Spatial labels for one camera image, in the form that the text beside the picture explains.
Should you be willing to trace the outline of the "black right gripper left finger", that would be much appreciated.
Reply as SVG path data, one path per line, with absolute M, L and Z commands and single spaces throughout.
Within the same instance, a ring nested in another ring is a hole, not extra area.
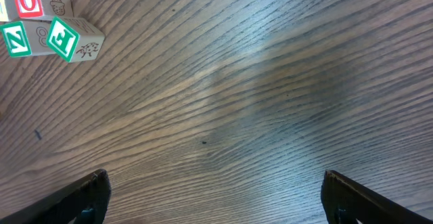
M 111 196 L 108 173 L 98 169 L 49 196 L 1 219 L 2 223 L 104 222 Z

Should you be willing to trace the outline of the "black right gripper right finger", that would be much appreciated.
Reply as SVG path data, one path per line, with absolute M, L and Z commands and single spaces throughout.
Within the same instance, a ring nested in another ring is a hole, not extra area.
M 321 203 L 327 221 L 333 224 L 432 224 L 432 220 L 333 170 L 326 170 L 324 174 Z

